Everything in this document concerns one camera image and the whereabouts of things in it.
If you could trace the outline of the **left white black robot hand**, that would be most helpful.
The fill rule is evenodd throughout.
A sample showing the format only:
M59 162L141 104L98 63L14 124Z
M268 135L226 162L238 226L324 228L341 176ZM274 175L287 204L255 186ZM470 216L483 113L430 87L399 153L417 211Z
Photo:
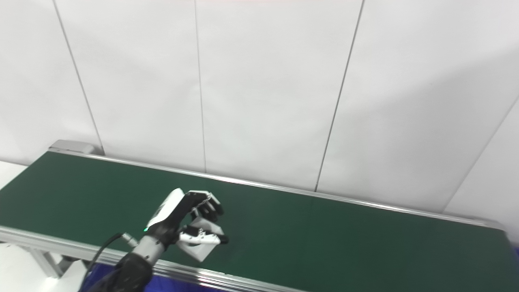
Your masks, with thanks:
M192 224L181 226L184 218L206 219L212 223L224 214L219 200L209 191L174 189L160 205L144 229L144 235L158 240L164 248L177 242L187 244L228 244L226 235L217 234Z

